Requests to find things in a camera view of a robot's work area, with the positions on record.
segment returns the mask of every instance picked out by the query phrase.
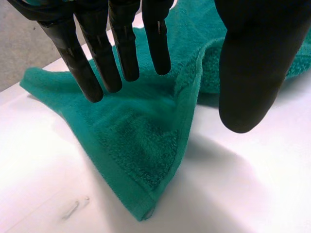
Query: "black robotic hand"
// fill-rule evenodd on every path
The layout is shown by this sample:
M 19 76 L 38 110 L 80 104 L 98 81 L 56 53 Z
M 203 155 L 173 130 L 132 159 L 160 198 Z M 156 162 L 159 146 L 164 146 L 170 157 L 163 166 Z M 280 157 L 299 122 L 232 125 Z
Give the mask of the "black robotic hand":
M 120 74 L 106 34 L 108 16 L 124 78 L 127 81 L 139 78 L 132 23 L 140 7 L 140 0 L 38 0 L 37 6 L 22 0 L 8 1 L 29 20 L 39 23 L 57 47 L 89 101 L 100 101 L 103 98 L 103 90 L 78 42 L 74 14 L 108 92 L 118 92 L 122 88 Z M 164 20 L 172 4 L 173 0 L 142 1 L 143 22 L 150 54 L 155 70 L 160 75 L 171 70 Z
M 219 113 L 237 133 L 254 128 L 276 99 L 311 26 L 311 0 L 215 0 L 227 27 Z
M 42 0 L 46 4 L 41 6 L 8 1 L 28 19 L 39 22 L 90 101 L 100 101 L 103 91 L 78 43 L 73 14 L 108 91 L 117 92 L 122 85 L 105 33 L 108 12 L 123 75 L 128 81 L 139 77 L 131 26 L 139 0 Z M 171 69 L 164 19 L 172 4 L 173 0 L 142 0 L 150 54 L 162 75 Z M 311 0 L 215 0 L 215 4 L 227 27 L 219 67 L 220 117 L 230 130 L 245 133 L 275 101 L 310 29 Z

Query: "green towel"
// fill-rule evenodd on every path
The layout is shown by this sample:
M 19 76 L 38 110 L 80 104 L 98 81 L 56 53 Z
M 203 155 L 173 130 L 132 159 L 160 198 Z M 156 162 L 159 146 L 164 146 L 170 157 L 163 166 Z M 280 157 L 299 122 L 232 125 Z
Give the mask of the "green towel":
M 65 118 L 138 221 L 152 214 L 181 163 L 199 92 L 219 92 L 218 62 L 226 29 L 213 0 L 180 0 L 166 22 L 172 59 L 166 76 L 155 73 L 145 32 L 135 29 L 140 78 L 124 81 L 119 93 L 106 94 L 99 103 L 85 99 L 69 72 L 30 68 L 20 83 Z M 310 54 L 311 34 L 288 77 L 309 69 Z M 91 65 L 98 77 L 93 61 Z

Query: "teal towel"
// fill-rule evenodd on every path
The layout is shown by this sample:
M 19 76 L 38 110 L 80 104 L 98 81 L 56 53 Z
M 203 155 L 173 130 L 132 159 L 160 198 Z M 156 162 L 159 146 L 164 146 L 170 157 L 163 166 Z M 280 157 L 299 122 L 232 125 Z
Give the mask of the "teal towel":
M 138 221 L 151 215 L 181 163 L 199 92 L 219 92 L 218 62 L 226 29 L 213 0 L 180 0 L 167 26 L 171 72 L 155 73 L 145 32 L 135 29 L 140 78 L 124 81 L 119 93 L 106 94 L 99 103 L 85 99 L 69 72 L 30 68 L 20 83 L 65 118 Z M 310 54 L 311 34 L 288 77 L 309 69 Z M 91 65 L 98 76 L 93 61 Z

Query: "gray floor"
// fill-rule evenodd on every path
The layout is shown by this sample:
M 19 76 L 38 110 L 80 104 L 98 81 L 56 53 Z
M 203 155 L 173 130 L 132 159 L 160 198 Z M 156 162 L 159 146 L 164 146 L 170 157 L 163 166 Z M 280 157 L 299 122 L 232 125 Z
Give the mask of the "gray floor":
M 84 44 L 79 26 L 77 35 Z M 6 0 L 0 0 L 0 51 L 0 91 L 19 82 L 28 67 L 45 67 L 60 58 L 38 24 L 24 18 Z

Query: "white surface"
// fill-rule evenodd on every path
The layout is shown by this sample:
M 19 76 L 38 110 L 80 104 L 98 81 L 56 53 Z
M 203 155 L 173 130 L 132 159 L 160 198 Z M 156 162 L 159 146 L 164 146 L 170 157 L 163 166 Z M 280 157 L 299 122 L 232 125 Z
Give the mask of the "white surface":
M 198 106 L 180 169 L 139 223 L 65 121 L 17 84 L 0 93 L 0 233 L 310 233 L 310 73 L 284 93 L 247 134 Z

